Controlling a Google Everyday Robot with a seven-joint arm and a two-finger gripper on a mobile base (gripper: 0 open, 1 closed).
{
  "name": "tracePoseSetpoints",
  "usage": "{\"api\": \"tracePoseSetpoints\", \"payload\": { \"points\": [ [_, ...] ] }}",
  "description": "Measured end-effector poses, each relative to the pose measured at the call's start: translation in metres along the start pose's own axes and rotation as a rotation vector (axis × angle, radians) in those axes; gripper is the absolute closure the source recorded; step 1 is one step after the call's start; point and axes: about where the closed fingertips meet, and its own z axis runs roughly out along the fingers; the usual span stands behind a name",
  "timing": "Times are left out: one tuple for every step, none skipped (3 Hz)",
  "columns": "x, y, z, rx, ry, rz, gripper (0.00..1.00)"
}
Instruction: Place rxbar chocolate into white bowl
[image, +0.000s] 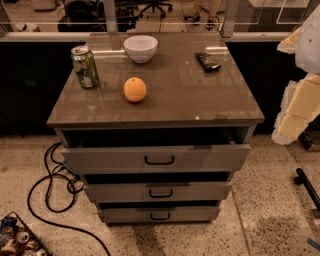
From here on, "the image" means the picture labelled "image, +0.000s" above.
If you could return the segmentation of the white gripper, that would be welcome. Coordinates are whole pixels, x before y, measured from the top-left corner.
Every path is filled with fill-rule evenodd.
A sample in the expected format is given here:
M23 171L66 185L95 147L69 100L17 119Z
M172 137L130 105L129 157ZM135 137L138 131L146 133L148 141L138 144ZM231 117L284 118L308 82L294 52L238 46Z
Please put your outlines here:
M289 81L274 124L272 140L288 145L297 140L320 114L320 5L305 20L301 29L296 29L279 43L277 50L295 53L296 66L309 72L299 82Z

